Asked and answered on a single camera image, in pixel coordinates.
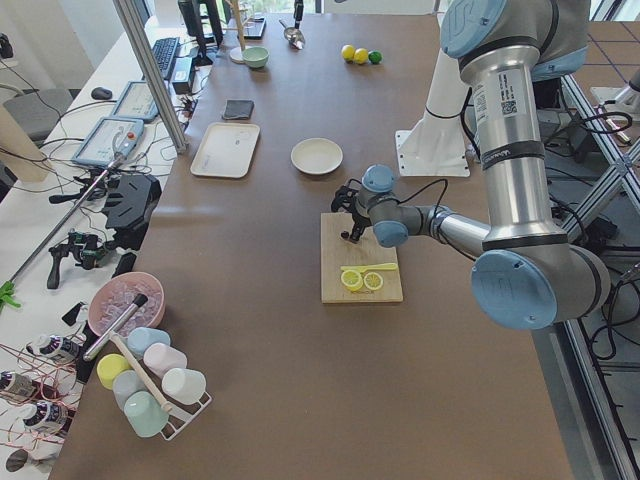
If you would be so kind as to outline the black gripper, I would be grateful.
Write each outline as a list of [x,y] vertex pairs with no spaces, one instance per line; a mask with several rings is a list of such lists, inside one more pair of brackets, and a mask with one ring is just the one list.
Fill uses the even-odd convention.
[[372,223],[368,216],[361,214],[356,208],[353,208],[351,215],[354,226],[349,234],[348,240],[353,244],[358,244],[363,231],[371,227]]

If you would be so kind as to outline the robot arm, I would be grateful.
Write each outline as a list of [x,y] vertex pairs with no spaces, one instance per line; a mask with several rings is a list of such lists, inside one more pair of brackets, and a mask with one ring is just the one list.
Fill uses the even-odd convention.
[[552,218],[533,88],[584,64],[589,9],[586,1],[453,2],[440,46],[473,95],[489,220],[437,204],[406,206],[394,194],[391,169],[373,165],[359,189],[335,195],[333,208],[354,222],[345,239],[357,242],[371,230],[391,248],[428,235],[472,256],[475,299],[508,328],[540,329],[599,308],[609,272]]

